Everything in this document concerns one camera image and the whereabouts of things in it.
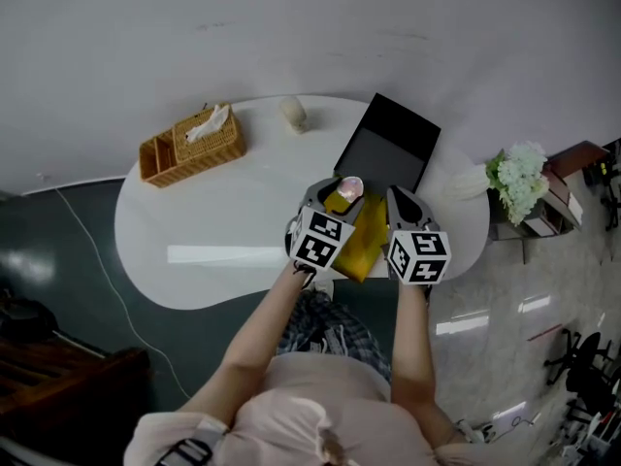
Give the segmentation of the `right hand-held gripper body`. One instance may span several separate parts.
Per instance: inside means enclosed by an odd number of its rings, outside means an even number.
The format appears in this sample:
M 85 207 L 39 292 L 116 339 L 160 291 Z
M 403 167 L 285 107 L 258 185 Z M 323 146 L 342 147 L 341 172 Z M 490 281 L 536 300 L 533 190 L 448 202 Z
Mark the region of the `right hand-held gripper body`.
M 404 285 L 438 284 L 451 258 L 447 233 L 430 217 L 389 230 L 386 264 L 391 280 Z

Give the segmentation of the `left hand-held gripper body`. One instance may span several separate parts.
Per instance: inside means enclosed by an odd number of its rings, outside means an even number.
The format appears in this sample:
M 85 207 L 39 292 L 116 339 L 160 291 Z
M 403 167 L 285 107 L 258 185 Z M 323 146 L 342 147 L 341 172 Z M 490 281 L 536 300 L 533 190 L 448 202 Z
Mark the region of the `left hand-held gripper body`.
M 299 263 L 327 271 L 355 231 L 356 203 L 344 211 L 327 212 L 316 199 L 305 197 L 285 227 L 285 251 Z

